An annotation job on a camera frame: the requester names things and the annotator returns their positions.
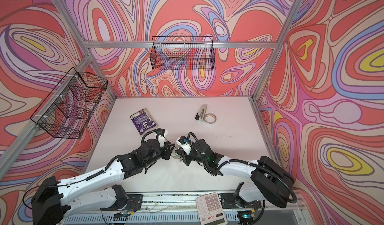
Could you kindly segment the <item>large keyring with coloured keys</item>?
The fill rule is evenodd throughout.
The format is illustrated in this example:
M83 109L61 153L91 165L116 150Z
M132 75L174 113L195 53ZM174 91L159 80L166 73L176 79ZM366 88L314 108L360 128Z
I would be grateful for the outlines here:
M174 150L173 157L178 159L181 163L185 163L185 158L187 154L182 148L177 148Z

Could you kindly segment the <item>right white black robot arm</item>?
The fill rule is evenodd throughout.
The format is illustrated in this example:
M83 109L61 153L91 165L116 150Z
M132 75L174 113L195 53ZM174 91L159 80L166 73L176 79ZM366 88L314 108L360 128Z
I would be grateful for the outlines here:
M175 153L186 166L191 162L202 165L211 176L234 176L245 179L235 191L239 206L266 200L278 208L295 204L298 198L293 190L294 178L272 159L262 156L259 160L243 161L215 153L205 140L192 142L182 136Z

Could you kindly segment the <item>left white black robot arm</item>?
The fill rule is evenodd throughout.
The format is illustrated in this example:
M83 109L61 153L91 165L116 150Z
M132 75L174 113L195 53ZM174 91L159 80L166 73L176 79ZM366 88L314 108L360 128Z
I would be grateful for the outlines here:
M96 204L106 210L122 210L129 198L116 182L146 173L158 160L169 160L175 144L166 138L167 131L155 129L156 138L143 135L138 149L113 157L104 167L77 177L45 179L31 199L33 223L56 225L65 217L87 211Z

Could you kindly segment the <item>clear tape roll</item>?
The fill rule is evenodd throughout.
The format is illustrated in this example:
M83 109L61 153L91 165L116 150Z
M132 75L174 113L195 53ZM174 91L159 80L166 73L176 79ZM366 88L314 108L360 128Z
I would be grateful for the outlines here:
M206 114L204 121L208 125L214 125L217 122L217 117L214 114Z

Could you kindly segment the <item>silver black stapler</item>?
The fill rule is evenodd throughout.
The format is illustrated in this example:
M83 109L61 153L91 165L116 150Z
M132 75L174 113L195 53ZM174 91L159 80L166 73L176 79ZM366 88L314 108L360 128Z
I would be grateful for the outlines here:
M197 114L195 116L196 121L202 122L202 123L205 121L205 115L206 115L207 107L208 106L206 104L203 104L201 106L201 108L199 109L199 111L197 112Z

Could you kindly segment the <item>white pink calculator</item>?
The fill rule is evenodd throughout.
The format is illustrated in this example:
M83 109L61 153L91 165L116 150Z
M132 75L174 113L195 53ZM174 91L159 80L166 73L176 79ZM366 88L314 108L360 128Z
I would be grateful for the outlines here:
M227 225L219 195L211 193L196 198L196 206L202 225Z

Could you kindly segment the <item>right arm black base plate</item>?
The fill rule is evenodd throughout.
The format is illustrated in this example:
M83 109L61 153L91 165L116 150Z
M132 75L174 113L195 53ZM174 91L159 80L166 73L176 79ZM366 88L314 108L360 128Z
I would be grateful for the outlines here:
M235 193L220 193L219 198L224 209L254 209L257 211L263 207L262 202L253 201L249 203Z

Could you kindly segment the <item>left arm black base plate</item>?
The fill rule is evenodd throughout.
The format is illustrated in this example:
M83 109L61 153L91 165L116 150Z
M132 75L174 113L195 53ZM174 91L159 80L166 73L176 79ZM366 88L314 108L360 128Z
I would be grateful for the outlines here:
M100 208L101 211L137 211L141 209L142 194L116 196L116 201L109 207Z

